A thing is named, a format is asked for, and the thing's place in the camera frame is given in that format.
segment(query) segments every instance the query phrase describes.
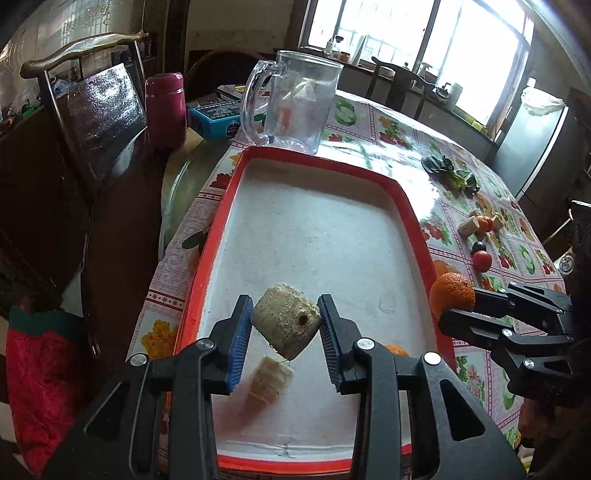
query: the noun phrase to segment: white plastic bag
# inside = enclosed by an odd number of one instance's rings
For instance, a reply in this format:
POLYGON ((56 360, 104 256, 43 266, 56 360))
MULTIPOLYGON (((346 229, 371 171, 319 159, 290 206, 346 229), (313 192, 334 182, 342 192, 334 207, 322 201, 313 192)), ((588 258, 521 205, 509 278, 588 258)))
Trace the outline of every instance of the white plastic bag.
POLYGON ((566 105, 562 99, 533 87, 526 87, 521 94, 521 103, 531 115, 548 115, 562 110, 566 105))

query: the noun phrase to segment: floral tablecloth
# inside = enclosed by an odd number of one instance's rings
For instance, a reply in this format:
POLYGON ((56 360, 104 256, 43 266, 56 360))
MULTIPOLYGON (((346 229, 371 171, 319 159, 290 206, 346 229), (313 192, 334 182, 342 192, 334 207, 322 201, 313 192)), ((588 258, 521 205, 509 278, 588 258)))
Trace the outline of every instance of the floral tablecloth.
MULTIPOLYGON (((242 131, 219 161, 195 198, 160 262, 138 318, 128 355, 152 357, 173 353, 178 324, 199 261, 208 228, 226 186, 248 146, 242 131), (198 245, 183 249, 182 242, 196 232, 198 245)), ((404 188, 423 229, 438 274, 459 272, 475 286, 496 291, 510 281, 564 291, 560 274, 547 256, 527 218, 503 181, 484 163, 455 142, 405 115, 345 92, 338 92, 317 155, 377 171, 396 179, 404 188), (431 179, 420 160, 445 155, 456 168, 472 171, 480 185, 474 197, 458 194, 431 179), (505 227, 487 234, 493 257, 486 274, 472 267, 474 237, 464 239, 457 227, 473 210, 499 212, 505 227)), ((536 335, 532 327, 510 317, 517 332, 536 335)), ((497 423, 510 443, 517 437, 522 399, 507 390, 504 370, 478 348, 455 340, 457 374, 497 423)))

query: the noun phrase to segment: glass mug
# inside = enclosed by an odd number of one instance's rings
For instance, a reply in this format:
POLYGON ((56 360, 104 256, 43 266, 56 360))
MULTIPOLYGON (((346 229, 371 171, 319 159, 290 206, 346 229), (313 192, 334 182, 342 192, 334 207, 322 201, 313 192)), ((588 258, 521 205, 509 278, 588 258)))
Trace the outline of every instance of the glass mug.
POLYGON ((259 60, 244 90, 241 124, 255 145, 315 154, 343 66, 295 51, 277 52, 277 61, 259 60), (262 84, 271 78, 264 131, 255 128, 254 110, 262 84))

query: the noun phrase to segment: red tray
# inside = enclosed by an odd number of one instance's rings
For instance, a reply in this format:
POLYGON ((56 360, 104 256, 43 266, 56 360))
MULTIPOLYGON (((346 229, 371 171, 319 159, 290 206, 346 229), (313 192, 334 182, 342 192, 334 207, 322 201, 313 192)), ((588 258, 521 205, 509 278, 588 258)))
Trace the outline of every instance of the red tray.
MULTIPOLYGON (((401 345, 412 356, 437 350, 453 368, 452 340, 439 332, 428 306, 435 279, 418 220, 395 180, 251 147, 212 223, 176 352, 229 317, 238 295, 256 302, 285 281, 314 300, 330 293, 363 335, 401 345)), ((214 397, 220 466, 290 475, 348 471, 359 400, 335 392, 320 335, 291 362, 293 382, 272 406, 248 395, 250 373, 264 355, 281 359, 253 329, 241 383, 230 397, 214 397)), ((405 405, 401 393, 402 450, 409 452, 405 405)))

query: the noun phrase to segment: red thermos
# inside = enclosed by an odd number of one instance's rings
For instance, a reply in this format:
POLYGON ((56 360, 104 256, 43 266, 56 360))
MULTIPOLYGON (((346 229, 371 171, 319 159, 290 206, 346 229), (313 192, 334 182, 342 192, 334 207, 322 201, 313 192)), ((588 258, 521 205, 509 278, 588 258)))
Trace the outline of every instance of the red thermos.
POLYGON ((146 117, 154 148, 175 150, 184 144, 187 114, 180 73, 162 73, 146 80, 146 117))

